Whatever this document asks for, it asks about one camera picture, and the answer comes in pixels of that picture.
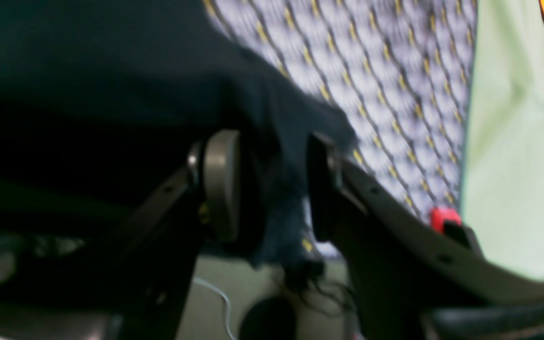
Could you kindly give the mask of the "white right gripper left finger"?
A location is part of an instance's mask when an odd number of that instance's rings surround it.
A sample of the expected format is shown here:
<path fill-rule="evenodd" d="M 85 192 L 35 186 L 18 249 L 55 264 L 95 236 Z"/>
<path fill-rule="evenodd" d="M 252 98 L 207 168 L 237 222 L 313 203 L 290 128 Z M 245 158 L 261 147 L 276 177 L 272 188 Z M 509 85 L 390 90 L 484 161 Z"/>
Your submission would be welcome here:
<path fill-rule="evenodd" d="M 29 256 L 0 284 L 11 340 L 172 340 L 208 235 L 239 234 L 240 132 L 196 143 L 130 217 L 57 257 Z"/>

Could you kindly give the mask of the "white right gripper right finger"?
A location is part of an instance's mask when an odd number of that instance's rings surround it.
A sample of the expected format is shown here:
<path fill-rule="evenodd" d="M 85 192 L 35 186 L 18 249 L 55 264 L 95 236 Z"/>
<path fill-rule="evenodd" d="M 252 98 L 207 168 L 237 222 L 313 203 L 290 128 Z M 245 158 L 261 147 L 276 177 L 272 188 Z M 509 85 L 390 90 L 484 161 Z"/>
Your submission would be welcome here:
<path fill-rule="evenodd" d="M 367 340 L 544 340 L 544 283 L 426 228 L 323 134 L 306 163 L 315 236 L 345 257 Z"/>

